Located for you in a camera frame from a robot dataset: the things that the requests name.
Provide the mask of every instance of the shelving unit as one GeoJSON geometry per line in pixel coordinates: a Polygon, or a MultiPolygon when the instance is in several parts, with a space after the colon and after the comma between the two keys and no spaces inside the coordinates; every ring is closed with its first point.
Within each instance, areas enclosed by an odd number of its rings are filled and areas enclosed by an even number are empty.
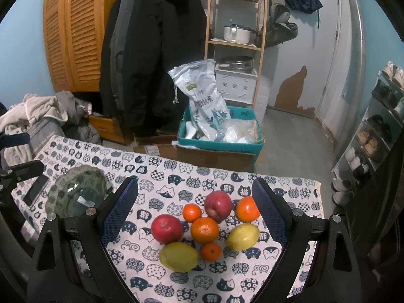
{"type": "Polygon", "coordinates": [[[261,47],[257,47],[254,44],[240,44],[240,43],[234,43],[234,42],[227,42],[223,40],[222,38],[215,37],[215,19],[216,19],[216,3],[217,0],[208,0],[208,10],[207,10],[207,25],[206,25],[206,36],[205,36],[205,59],[208,57],[208,45],[209,44],[214,44],[214,45],[224,45],[224,46],[230,46],[230,47],[239,47],[243,49],[249,49],[249,50],[255,50],[256,52],[259,52],[259,64],[256,65],[257,69],[257,74],[258,78],[255,84],[255,89],[254,89],[254,98],[252,100],[252,108],[255,107],[255,101],[257,98],[257,91],[258,91],[258,85],[259,85],[259,80],[261,78],[261,71],[262,71],[262,61],[264,58],[264,48],[265,48],[265,34],[266,34],[266,29],[267,29],[267,15],[268,15],[268,0],[242,0],[245,2],[250,2],[250,3],[255,3],[258,4],[258,12],[257,12],[257,32],[262,34],[262,45],[261,47]],[[261,17],[261,8],[264,8],[264,13],[263,17],[261,17]],[[209,31],[212,30],[213,32],[213,39],[209,40],[209,31]]]}
{"type": "MultiPolygon", "coordinates": [[[[388,85],[393,92],[396,91],[401,96],[404,96],[404,91],[399,86],[397,86],[393,81],[386,78],[382,72],[379,72],[377,75],[376,83],[374,85],[375,87],[379,80],[381,80],[384,84],[388,85]]],[[[334,168],[331,171],[334,178],[341,179],[341,180],[349,179],[351,181],[357,182],[357,180],[355,180],[353,177],[352,171],[349,167],[349,163],[345,158],[345,154],[348,152],[348,150],[351,147],[361,148],[363,151],[364,148],[359,144],[359,142],[356,139],[356,135],[359,132],[361,132],[364,129],[373,130],[373,136],[378,140],[378,144],[380,145],[382,152],[383,152],[383,158],[382,158],[382,161],[383,161],[385,159],[385,157],[387,156],[388,152],[391,150],[395,141],[397,140],[402,128],[403,128],[402,121],[397,119],[394,116],[394,114],[381,101],[377,100],[372,95],[369,105],[366,108],[366,112],[365,112],[355,134],[353,135],[351,142],[349,143],[344,154],[341,156],[341,158],[338,160],[338,162],[336,163],[336,165],[334,166],[334,168]],[[386,140],[382,138],[380,133],[375,128],[373,128],[373,126],[369,123],[368,119],[375,114],[381,115],[381,117],[383,118],[383,121],[385,123],[389,124],[390,129],[391,129],[391,136],[392,136],[391,143],[386,142],[386,140]]],[[[364,152],[363,152],[363,157],[368,160],[368,164],[370,166],[371,173],[376,171],[377,168],[382,163],[382,161],[376,162],[376,161],[372,160],[371,158],[367,158],[367,156],[364,152]]]]}

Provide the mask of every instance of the tablecloth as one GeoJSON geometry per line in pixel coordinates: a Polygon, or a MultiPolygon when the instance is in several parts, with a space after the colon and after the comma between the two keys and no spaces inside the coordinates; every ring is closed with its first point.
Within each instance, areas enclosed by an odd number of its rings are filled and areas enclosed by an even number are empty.
{"type": "MultiPolygon", "coordinates": [[[[243,197],[251,195],[251,184],[262,177],[275,194],[283,196],[288,204],[298,207],[309,216],[322,217],[320,183],[310,179],[264,176],[253,173],[197,167],[157,156],[134,154],[105,148],[77,140],[53,136],[37,155],[45,165],[49,177],[43,191],[31,206],[23,202],[36,178],[18,184],[12,196],[28,222],[37,232],[46,220],[45,203],[51,185],[70,168],[83,164],[98,167],[115,191],[127,176],[139,178],[139,195],[114,242],[106,247],[116,269],[128,288],[140,302],[203,302],[247,303],[253,298],[280,255],[281,246],[274,242],[262,217],[254,223],[260,229],[259,241],[254,247],[233,252],[225,244],[230,231],[241,223],[234,212],[219,224],[217,240],[223,248],[223,257],[216,262],[199,260],[197,268],[188,273],[172,272],[163,267],[158,258],[162,246],[150,232],[153,218],[160,214],[176,216],[184,227],[182,241],[197,251],[189,231],[190,224],[182,218],[187,203],[202,207],[205,197],[213,190],[227,192],[234,206],[243,197]]],[[[302,290],[312,262],[315,242],[310,242],[304,260],[290,290],[290,295],[302,290]]],[[[80,242],[73,242],[80,271],[91,272],[80,242]]]]}

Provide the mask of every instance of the blue wall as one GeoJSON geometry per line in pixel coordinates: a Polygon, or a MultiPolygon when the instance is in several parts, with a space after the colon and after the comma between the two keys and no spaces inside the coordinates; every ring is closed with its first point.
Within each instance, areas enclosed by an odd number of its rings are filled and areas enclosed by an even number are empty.
{"type": "Polygon", "coordinates": [[[378,71],[382,70],[389,60],[404,67],[404,43],[375,0],[359,1],[366,38],[365,82],[359,109],[359,116],[362,117],[369,104],[378,71]]]}
{"type": "Polygon", "coordinates": [[[43,0],[17,0],[0,23],[0,101],[8,108],[24,94],[55,94],[42,31],[43,0]]]}

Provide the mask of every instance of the lemon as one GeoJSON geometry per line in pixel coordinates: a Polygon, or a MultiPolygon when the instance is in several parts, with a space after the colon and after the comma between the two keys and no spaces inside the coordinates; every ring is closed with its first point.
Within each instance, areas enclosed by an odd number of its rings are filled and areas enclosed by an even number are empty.
{"type": "Polygon", "coordinates": [[[187,244],[174,242],[160,251],[160,262],[173,271],[188,272],[198,265],[198,253],[187,244]]]}
{"type": "Polygon", "coordinates": [[[236,226],[226,240],[227,246],[235,252],[253,247],[259,238],[259,229],[255,224],[236,226]]]}

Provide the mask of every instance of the brown shoe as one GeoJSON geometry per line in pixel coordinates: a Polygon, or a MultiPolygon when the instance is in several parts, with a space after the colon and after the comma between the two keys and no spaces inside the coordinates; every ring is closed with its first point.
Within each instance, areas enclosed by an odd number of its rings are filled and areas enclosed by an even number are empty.
{"type": "Polygon", "coordinates": [[[365,144],[365,146],[363,147],[363,151],[368,158],[374,160],[377,163],[380,162],[383,157],[379,143],[374,137],[370,138],[369,142],[365,144]]]}
{"type": "Polygon", "coordinates": [[[356,135],[356,139],[361,146],[365,146],[368,143],[371,132],[369,130],[363,130],[356,135]]]}

